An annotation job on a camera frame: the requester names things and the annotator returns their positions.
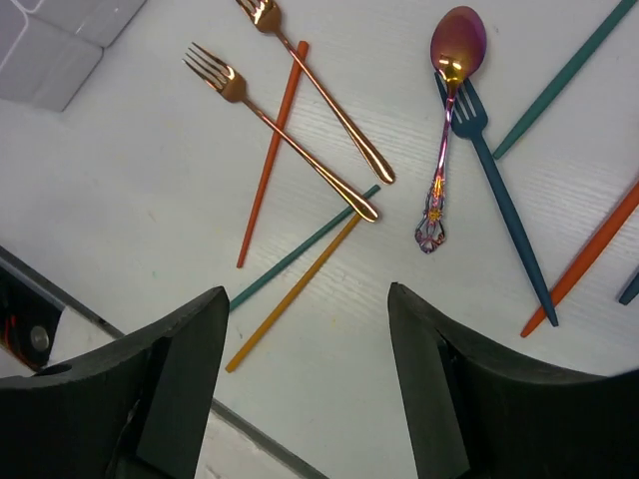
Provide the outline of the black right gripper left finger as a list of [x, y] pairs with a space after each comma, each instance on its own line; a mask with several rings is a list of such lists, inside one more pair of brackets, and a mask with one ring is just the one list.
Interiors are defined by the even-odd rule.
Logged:
[[194, 477], [229, 309], [217, 286], [100, 348], [2, 378], [2, 477]]

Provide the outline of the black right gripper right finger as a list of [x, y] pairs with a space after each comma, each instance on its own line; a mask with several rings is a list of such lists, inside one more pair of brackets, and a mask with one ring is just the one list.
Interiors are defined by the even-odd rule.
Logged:
[[634, 478], [638, 374], [523, 355], [412, 290], [388, 291], [390, 338], [421, 478]]

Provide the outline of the orange spoon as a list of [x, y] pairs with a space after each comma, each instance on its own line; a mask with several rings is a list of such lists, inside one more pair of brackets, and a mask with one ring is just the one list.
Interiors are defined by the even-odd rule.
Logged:
[[557, 306], [577, 284], [595, 260], [604, 252], [637, 207], [638, 182], [635, 182], [553, 286], [550, 291], [551, 304], [553, 306]]

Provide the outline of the dark blue fork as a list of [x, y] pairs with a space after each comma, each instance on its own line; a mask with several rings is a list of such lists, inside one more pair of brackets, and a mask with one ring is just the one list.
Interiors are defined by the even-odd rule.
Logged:
[[535, 252], [505, 182], [483, 137], [483, 131], [487, 124], [488, 116], [483, 104], [470, 80], [466, 79], [458, 89], [455, 97], [451, 123], [452, 132], [457, 137], [469, 140], [472, 143], [500, 210], [502, 219], [510, 234], [511, 241], [537, 295], [541, 305], [542, 318], [547, 317], [550, 323], [554, 327], [557, 327], [559, 323], [555, 306]]

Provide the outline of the rose gold fork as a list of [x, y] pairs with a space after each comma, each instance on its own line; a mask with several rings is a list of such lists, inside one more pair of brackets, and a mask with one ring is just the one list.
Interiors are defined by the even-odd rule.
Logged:
[[250, 98], [246, 79], [232, 66], [210, 51], [192, 42], [182, 62], [226, 101], [247, 106], [274, 133], [289, 144], [364, 220], [375, 223], [379, 219], [372, 204], [333, 170], [317, 160], [264, 113]]
[[278, 3], [272, 0], [237, 0], [236, 3], [243, 9], [261, 33], [274, 35], [280, 40], [295, 62], [314, 84], [376, 176], [387, 185], [393, 184], [395, 182], [395, 173], [388, 161], [317, 78], [306, 61], [302, 59], [299, 50], [290, 42], [284, 33], [282, 28], [283, 14]]

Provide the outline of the iridescent ornate spoon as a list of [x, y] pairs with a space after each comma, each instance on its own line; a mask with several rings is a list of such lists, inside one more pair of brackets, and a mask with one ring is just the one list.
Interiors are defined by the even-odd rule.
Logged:
[[469, 6], [449, 10], [438, 22], [430, 42], [430, 60], [444, 88], [444, 123], [437, 164], [425, 199], [423, 217], [414, 238], [425, 253], [436, 251], [445, 242], [446, 155], [455, 98], [463, 82], [481, 66], [487, 48], [485, 27]]

